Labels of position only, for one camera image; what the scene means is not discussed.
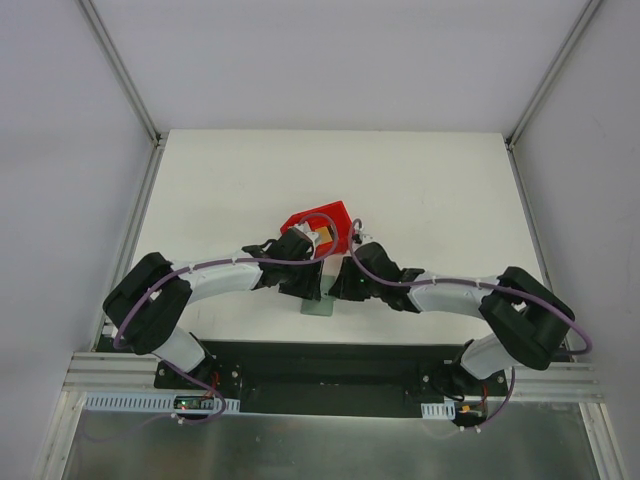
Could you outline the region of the red plastic bin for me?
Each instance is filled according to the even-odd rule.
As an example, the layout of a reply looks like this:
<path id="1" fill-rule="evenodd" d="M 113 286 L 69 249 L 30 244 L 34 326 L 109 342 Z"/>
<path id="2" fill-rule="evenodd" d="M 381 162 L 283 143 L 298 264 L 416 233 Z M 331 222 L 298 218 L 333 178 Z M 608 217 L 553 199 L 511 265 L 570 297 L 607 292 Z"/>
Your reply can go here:
<path id="1" fill-rule="evenodd" d="M 347 251 L 348 233 L 352 220 L 342 201 L 292 214 L 280 227 L 280 233 L 284 234 L 292 226 L 303 223 L 308 223 L 313 231 L 322 226 L 328 226 L 332 231 L 333 242 L 316 246 L 315 258 L 328 254 L 344 254 Z"/>

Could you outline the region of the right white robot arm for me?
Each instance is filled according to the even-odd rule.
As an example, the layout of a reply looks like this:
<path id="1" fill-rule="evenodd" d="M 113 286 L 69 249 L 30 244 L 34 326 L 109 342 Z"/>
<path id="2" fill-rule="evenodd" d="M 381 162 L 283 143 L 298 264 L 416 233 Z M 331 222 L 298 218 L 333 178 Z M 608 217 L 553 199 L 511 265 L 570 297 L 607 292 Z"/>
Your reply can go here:
<path id="1" fill-rule="evenodd" d="M 491 333 L 465 344 L 450 369 L 452 387 L 473 394 L 492 374 L 524 365 L 545 370 L 575 320 L 572 310 L 520 267 L 479 279 L 400 268 L 377 242 L 342 260 L 329 294 L 346 301 L 377 298 L 400 312 L 444 312 L 485 321 Z"/>

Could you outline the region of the gold card in bin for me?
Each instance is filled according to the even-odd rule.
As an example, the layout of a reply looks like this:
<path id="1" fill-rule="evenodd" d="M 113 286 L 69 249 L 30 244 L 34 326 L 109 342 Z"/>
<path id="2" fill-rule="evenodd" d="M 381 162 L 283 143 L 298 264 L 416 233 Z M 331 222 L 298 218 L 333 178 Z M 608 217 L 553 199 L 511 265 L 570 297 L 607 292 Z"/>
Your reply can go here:
<path id="1" fill-rule="evenodd" d="M 314 230 L 312 237 L 316 246 L 331 244 L 333 242 L 333 234 L 328 226 L 322 226 Z"/>

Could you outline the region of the right aluminium frame post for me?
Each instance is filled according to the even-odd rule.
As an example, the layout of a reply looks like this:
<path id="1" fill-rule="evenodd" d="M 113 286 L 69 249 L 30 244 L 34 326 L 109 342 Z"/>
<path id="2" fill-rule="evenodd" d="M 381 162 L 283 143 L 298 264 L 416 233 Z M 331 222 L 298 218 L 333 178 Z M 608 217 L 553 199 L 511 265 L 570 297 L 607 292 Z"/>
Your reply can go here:
<path id="1" fill-rule="evenodd" d="M 514 149 L 525 133 L 534 116 L 542 107 L 546 97 L 552 91 L 556 81 L 561 76 L 565 65 L 577 48 L 579 42 L 582 40 L 588 28 L 593 23 L 596 15 L 605 4 L 606 2 L 604 0 L 588 0 L 581 7 L 579 14 L 562 40 L 558 50 L 552 57 L 524 110 L 518 117 L 515 126 L 505 137 L 505 145 L 508 151 L 512 151 Z"/>

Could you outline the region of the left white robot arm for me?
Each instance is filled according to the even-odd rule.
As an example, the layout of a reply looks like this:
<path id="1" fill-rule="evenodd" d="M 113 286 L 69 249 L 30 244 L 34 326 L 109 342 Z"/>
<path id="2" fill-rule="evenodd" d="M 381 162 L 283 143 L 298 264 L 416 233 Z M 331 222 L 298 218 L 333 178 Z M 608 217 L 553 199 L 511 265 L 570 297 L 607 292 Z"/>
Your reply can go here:
<path id="1" fill-rule="evenodd" d="M 108 294 L 102 308 L 118 328 L 116 348 L 153 354 L 177 368 L 188 388 L 210 380 L 213 359 L 195 337 L 178 326 L 187 306 L 206 298 L 270 288 L 321 268 L 313 260 L 319 235 L 298 227 L 275 241 L 243 247 L 229 258 L 195 264 L 145 255 Z"/>

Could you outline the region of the left aluminium frame post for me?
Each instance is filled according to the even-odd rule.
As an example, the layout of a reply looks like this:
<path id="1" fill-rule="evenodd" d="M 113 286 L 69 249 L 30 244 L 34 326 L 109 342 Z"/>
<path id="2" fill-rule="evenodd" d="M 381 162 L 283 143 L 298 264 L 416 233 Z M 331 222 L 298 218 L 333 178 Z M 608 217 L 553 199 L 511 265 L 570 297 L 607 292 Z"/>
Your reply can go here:
<path id="1" fill-rule="evenodd" d="M 163 134 L 152 119 L 95 2 L 91 0 L 78 0 L 75 1 L 75 4 L 87 23 L 94 40 L 101 50 L 117 84 L 124 94 L 127 103 L 132 108 L 143 131 L 153 146 L 159 145 L 163 140 Z"/>

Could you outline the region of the aluminium frame post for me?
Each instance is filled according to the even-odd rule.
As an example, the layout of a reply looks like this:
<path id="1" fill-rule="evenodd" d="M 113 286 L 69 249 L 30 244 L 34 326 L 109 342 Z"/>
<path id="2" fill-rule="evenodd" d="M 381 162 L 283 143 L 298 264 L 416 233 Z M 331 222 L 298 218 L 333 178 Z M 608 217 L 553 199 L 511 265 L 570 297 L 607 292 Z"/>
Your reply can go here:
<path id="1" fill-rule="evenodd" d="M 518 117 L 515 126 L 505 137 L 505 145 L 508 151 L 512 151 L 514 149 L 525 133 L 534 116 L 542 107 L 546 97 L 552 91 L 556 81 L 561 76 L 565 65 L 577 48 L 579 42 L 582 40 L 588 28 L 593 23 L 596 15 L 605 4 L 606 2 L 604 0 L 588 0 L 581 7 L 579 14 L 562 40 L 558 50 L 552 57 L 524 110 Z"/>
<path id="2" fill-rule="evenodd" d="M 78 0 L 75 1 L 75 4 L 87 23 L 94 40 L 101 50 L 117 84 L 124 94 L 127 103 L 132 108 L 143 131 L 153 146 L 159 145 L 163 140 L 163 134 L 152 119 L 95 2 L 91 0 Z"/>

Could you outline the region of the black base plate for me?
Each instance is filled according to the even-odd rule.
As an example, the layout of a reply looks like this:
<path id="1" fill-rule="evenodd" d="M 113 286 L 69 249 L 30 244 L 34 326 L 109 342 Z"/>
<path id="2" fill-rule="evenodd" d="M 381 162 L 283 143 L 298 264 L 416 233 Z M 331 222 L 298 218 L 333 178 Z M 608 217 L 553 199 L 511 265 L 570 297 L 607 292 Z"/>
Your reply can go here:
<path id="1" fill-rule="evenodd" d="M 424 404 L 487 403 L 508 392 L 499 369 L 456 381 L 459 345 L 367 345 L 206 340 L 199 380 L 243 413 L 417 418 Z"/>

